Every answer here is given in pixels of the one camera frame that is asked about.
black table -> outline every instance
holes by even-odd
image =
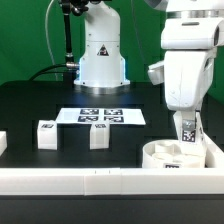
[[[0,168],[139,168],[149,141],[175,139],[173,112],[163,85],[132,84],[113,95],[76,92],[63,82],[15,81],[0,87],[0,130],[8,148]],[[89,150],[90,125],[59,126],[60,148],[38,150],[39,120],[55,120],[62,107],[141,109],[145,126],[111,126],[110,148]],[[206,96],[205,132],[224,149],[224,106]],[[223,223],[223,195],[1,196],[0,223]]]

black cable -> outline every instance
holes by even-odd
[[[66,68],[66,64],[57,64],[57,65],[52,65],[52,66],[49,66],[47,68],[44,68],[42,70],[40,70],[39,72],[37,72],[36,74],[34,74],[30,79],[29,81],[33,81],[35,78],[37,78],[38,76],[42,75],[42,74],[45,74],[47,71],[49,70],[52,70],[52,69],[55,69],[55,68]]]

white box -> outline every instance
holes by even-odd
[[[90,129],[90,149],[109,148],[110,123],[109,121],[93,122]]]
[[[7,148],[6,132],[0,131],[0,156]]]
[[[38,149],[57,150],[57,123],[40,120],[37,128]]]

white block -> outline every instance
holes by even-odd
[[[7,148],[6,132],[0,131],[0,156]]]
[[[110,123],[109,121],[93,122],[90,129],[90,149],[109,148]]]
[[[37,129],[38,149],[57,150],[57,123],[40,120]]]

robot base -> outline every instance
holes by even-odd
[[[117,87],[89,87],[84,85],[76,85],[74,84],[74,89],[76,91],[85,92],[89,94],[96,94],[96,95],[106,95],[106,94],[115,94],[115,93],[122,93],[128,92],[130,89],[130,84],[122,85]]]

